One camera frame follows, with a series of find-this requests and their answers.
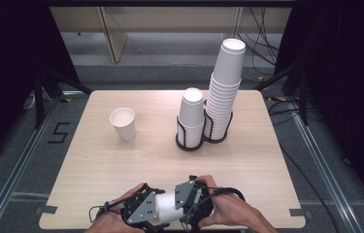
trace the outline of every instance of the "stack of cups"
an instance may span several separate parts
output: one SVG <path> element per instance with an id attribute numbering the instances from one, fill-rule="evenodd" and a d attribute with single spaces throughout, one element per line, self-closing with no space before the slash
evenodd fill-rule
<path id="1" fill-rule="evenodd" d="M 178 120 L 179 143 L 189 149 L 200 146 L 204 124 L 203 92 L 197 88 L 188 88 L 182 97 Z"/>
<path id="2" fill-rule="evenodd" d="M 236 39 L 226 39 L 221 45 L 206 106 L 204 135 L 208 139 L 220 140 L 226 134 L 240 86 L 245 50 L 245 43 Z"/>

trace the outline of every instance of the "wooden table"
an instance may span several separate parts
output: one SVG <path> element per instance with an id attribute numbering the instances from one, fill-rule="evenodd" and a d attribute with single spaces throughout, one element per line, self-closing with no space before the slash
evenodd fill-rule
<path id="1" fill-rule="evenodd" d="M 241 90 L 228 136 L 196 151 L 177 147 L 177 115 L 182 90 L 98 90 L 84 109 L 73 141 L 43 213 L 44 229 L 86 229 L 88 210 L 138 183 L 174 192 L 189 175 L 211 174 L 217 185 L 235 187 L 276 228 L 301 228 L 303 216 L 278 139 L 260 92 Z M 137 136 L 119 139 L 110 113 L 128 107 L 136 113 Z M 175 221 L 167 229 L 182 229 Z"/>

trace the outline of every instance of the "table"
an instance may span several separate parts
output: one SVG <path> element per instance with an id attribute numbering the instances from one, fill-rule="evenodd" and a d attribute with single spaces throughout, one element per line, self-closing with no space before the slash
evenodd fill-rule
<path id="1" fill-rule="evenodd" d="M 189 175 L 211 174 L 217 185 L 243 192 L 276 228 L 301 228 L 303 216 L 272 122 L 259 91 L 240 90 L 228 136 L 199 150 L 177 147 L 177 115 L 183 90 L 97 90 L 87 102 L 77 131 L 43 213 L 44 229 L 85 229 L 88 210 L 120 196 L 138 183 L 173 192 Z M 136 113 L 137 136 L 119 139 L 110 113 Z M 167 229 L 182 229 L 177 221 Z"/>

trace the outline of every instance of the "wire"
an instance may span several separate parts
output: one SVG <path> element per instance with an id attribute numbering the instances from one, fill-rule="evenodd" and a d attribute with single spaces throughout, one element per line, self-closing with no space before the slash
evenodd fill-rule
<path id="1" fill-rule="evenodd" d="M 318 200 L 321 202 L 321 204 L 323 205 L 324 209 L 326 210 L 327 214 L 329 215 L 333 226 L 335 227 L 335 230 L 337 233 L 339 233 L 339 227 L 337 225 L 336 220 L 334 219 L 332 213 L 330 212 L 328 206 L 326 205 L 326 203 L 323 201 L 323 199 L 321 198 L 321 196 L 318 194 L 317 190 L 315 189 L 315 187 L 313 186 L 312 182 L 308 179 L 308 177 L 306 176 L 306 174 L 302 171 L 302 169 L 300 168 L 300 166 L 296 163 L 296 161 L 287 153 L 287 151 L 284 149 L 284 147 L 280 144 L 281 150 L 283 151 L 283 153 L 288 157 L 288 159 L 290 159 L 290 161 L 294 164 L 294 166 L 297 168 L 297 170 L 299 170 L 300 174 L 303 176 L 303 178 L 306 180 L 306 182 L 309 184 L 309 186 L 311 187 L 312 191 L 314 192 L 314 194 L 317 196 Z"/>

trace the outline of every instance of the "human hand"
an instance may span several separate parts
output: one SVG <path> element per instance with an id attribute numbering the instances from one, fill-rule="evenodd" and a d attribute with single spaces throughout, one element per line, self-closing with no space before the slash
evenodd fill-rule
<path id="1" fill-rule="evenodd" d="M 120 201 L 136 193 L 143 187 L 143 183 L 133 187 L 125 192 L 119 198 L 113 200 L 114 202 Z M 96 221 L 88 228 L 86 233 L 144 233 L 145 231 L 139 228 L 133 228 L 127 225 L 121 218 L 119 209 L 112 208 L 110 212 L 105 212 L 100 215 Z"/>
<path id="2" fill-rule="evenodd" d="M 209 187 L 209 193 L 215 192 L 217 185 L 212 176 L 201 176 L 196 182 L 205 183 Z M 270 222 L 254 207 L 240 199 L 233 193 L 220 194 L 212 198 L 214 204 L 213 213 L 200 220 L 199 226 L 243 225 L 255 232 L 277 232 Z"/>

